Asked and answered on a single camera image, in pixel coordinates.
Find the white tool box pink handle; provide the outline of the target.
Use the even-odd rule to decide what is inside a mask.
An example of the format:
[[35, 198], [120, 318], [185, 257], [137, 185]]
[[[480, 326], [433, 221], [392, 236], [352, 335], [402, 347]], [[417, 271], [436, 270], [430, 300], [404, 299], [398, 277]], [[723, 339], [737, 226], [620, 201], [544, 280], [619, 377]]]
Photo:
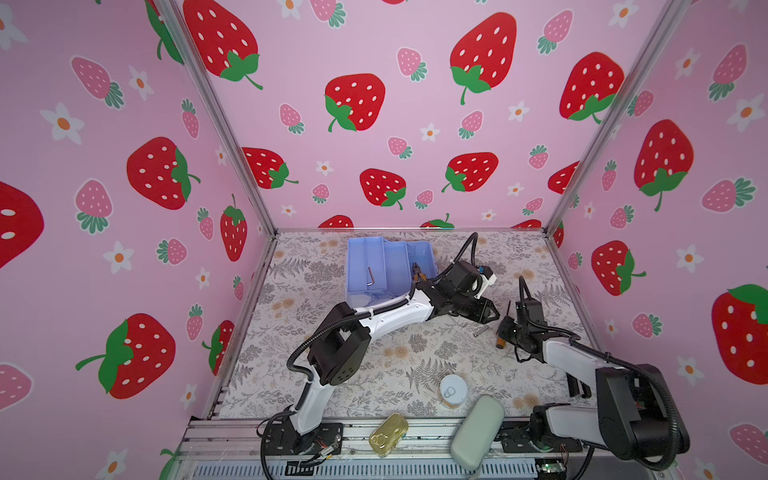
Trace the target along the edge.
[[[433, 248], [428, 241], [388, 241], [383, 237], [359, 237], [347, 242], [346, 303], [352, 308], [376, 305], [410, 291], [412, 264], [419, 264], [427, 278], [438, 274]], [[367, 287], [367, 268], [376, 283]]]

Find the orange needle nose pliers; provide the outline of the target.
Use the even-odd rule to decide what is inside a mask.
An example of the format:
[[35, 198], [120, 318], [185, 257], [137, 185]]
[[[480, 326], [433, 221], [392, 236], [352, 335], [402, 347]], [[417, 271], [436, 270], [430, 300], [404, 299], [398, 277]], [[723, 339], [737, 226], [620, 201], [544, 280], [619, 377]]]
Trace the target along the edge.
[[416, 262], [412, 264], [412, 279], [414, 283], [425, 282], [427, 280], [426, 274]]

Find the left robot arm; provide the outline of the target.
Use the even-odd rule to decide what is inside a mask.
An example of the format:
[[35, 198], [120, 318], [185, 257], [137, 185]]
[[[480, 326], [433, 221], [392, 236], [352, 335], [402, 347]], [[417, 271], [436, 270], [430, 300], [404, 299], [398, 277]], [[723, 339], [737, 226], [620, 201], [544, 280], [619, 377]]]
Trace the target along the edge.
[[286, 368], [306, 376], [297, 404], [289, 414], [294, 432], [317, 429], [335, 388], [354, 376], [371, 343], [397, 330], [440, 316], [463, 317], [478, 324], [500, 318], [483, 295], [496, 281], [489, 266], [456, 260], [436, 277], [414, 281], [410, 290], [366, 308], [335, 305], [315, 332], [286, 361]]

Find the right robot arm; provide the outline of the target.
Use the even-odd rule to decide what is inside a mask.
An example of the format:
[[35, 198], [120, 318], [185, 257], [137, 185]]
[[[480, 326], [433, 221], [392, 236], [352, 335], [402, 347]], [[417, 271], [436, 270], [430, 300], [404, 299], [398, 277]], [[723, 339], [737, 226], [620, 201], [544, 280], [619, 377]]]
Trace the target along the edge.
[[565, 372], [569, 394], [594, 398], [594, 406], [537, 406], [524, 427], [500, 431], [502, 439], [555, 449], [581, 443], [635, 461], [652, 471], [670, 467], [689, 451], [691, 438], [663, 374], [580, 343], [578, 335], [547, 324], [539, 301], [517, 302], [501, 320], [501, 340], [516, 353]]

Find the small metal bolt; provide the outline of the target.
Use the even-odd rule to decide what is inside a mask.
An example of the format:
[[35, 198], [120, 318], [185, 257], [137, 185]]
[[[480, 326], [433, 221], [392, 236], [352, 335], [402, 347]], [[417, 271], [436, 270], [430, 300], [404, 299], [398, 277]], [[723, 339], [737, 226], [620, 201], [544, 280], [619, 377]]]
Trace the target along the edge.
[[490, 325], [484, 325], [482, 328], [480, 328], [479, 330], [477, 330], [477, 331], [475, 331], [473, 333], [473, 337], [477, 338], [478, 336], [480, 336], [482, 333], [488, 331], [489, 329], [490, 329]]

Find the grey green glasses case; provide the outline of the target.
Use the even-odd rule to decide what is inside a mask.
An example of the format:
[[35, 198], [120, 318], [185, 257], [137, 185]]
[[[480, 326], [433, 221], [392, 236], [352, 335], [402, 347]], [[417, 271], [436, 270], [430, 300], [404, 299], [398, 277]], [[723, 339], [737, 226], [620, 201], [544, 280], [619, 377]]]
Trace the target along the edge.
[[489, 395], [482, 395], [451, 441], [453, 460], [467, 471], [477, 470], [490, 451], [504, 418], [503, 405]]

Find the gold sardine tin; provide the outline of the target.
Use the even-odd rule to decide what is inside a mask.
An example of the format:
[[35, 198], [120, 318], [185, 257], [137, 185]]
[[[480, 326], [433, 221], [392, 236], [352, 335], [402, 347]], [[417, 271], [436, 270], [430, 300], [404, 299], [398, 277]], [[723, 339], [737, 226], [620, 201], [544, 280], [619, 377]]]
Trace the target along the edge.
[[400, 413], [393, 413], [369, 436], [369, 445], [378, 456], [386, 457], [395, 449], [408, 429], [409, 424], [405, 417]]

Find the aluminium front rail frame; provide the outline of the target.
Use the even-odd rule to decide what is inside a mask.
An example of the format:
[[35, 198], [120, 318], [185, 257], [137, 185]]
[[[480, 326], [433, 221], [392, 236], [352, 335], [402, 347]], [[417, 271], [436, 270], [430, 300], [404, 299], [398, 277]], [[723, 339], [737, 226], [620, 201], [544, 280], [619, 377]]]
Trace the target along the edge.
[[170, 461], [166, 479], [680, 479], [676, 466], [653, 472], [635, 462], [598, 450], [564, 447], [538, 452], [516, 443], [507, 452], [495, 442], [472, 471], [451, 456], [450, 446], [460, 425], [457, 418], [409, 420], [409, 429], [386, 456], [377, 455], [369, 438], [377, 419], [343, 419], [339, 447], [313, 466], [299, 456], [260, 456], [257, 420], [193, 421]]

